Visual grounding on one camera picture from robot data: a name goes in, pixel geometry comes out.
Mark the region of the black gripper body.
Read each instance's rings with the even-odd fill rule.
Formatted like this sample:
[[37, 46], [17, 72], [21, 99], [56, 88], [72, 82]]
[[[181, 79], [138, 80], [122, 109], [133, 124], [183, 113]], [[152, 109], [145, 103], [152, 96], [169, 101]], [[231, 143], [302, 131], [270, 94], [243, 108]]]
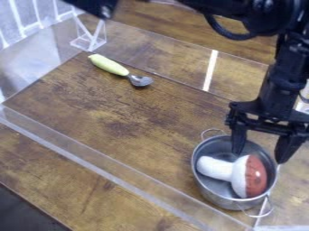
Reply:
[[304, 81], [302, 69], [271, 65], [256, 99], [228, 103], [225, 125], [229, 130], [236, 122], [243, 122], [247, 131], [254, 130], [278, 136], [309, 133], [309, 115], [292, 109]]

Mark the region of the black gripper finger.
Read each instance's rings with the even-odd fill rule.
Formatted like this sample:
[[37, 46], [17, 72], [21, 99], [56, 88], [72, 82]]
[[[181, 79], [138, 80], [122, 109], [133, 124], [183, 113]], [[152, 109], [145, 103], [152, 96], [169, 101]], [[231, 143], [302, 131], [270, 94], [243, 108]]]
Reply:
[[231, 128], [231, 152], [239, 156], [245, 144], [247, 127], [243, 122], [236, 122]]
[[309, 139], [309, 133], [284, 134], [278, 138], [275, 145], [275, 161], [283, 164]]

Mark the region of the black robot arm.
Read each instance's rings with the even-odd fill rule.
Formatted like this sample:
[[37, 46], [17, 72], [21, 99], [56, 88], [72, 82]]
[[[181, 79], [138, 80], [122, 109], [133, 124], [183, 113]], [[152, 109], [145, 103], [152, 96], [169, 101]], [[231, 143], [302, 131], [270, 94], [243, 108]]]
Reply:
[[275, 134], [276, 163], [309, 140], [309, 115], [292, 108], [309, 80], [309, 0], [176, 0], [200, 13], [212, 30], [233, 41], [278, 37], [256, 99], [231, 102], [225, 124], [231, 152], [239, 154], [250, 130]]

